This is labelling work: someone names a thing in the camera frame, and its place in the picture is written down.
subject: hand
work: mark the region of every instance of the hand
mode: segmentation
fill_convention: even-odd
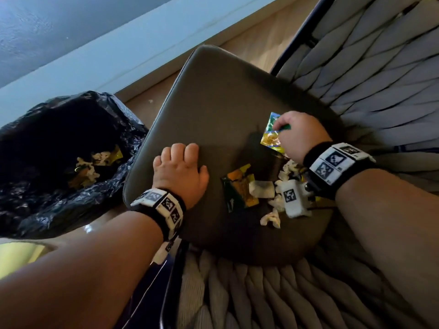
[[[306,154],[317,144],[332,141],[315,117],[301,112],[290,111],[279,117],[273,125],[273,130],[279,130],[284,125],[290,125],[291,130],[279,133],[279,140],[285,153],[294,162],[303,164]]]
[[[198,172],[198,151],[195,143],[182,143],[166,147],[161,156],[152,163],[154,167],[153,188],[166,188],[179,195],[191,209],[201,199],[209,182],[205,165]]]

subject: seat cushion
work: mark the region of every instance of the seat cushion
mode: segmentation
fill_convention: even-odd
[[[277,180],[284,160],[260,144],[271,112],[316,116],[334,140],[343,140],[338,116],[318,99],[214,46],[199,47],[186,62],[160,110],[124,188],[127,206],[151,187],[152,161],[173,143],[198,143],[207,165],[206,194],[185,214],[181,238],[237,262],[281,265],[300,259],[320,239],[331,210],[288,219],[281,229],[260,226],[272,208],[261,204],[229,214],[220,178],[251,164],[257,180]]]

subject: wooden floor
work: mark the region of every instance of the wooden floor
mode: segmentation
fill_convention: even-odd
[[[221,47],[270,71],[319,0],[297,0]],[[150,128],[178,73],[129,100],[126,105]]]

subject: black trash bag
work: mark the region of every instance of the black trash bag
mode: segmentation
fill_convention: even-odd
[[[115,96],[88,91],[36,105],[0,129],[0,236],[53,238],[122,202],[122,187],[148,129]],[[123,158],[97,182],[69,188],[77,157]]]

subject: wristband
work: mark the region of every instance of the wristband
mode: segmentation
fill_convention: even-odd
[[[186,205],[177,194],[167,189],[152,188],[134,200],[130,210],[153,219],[162,230],[163,239],[168,241],[177,236]]]
[[[305,177],[315,194],[335,199],[337,190],[358,173],[376,168],[371,155],[347,143],[316,145],[303,160]]]

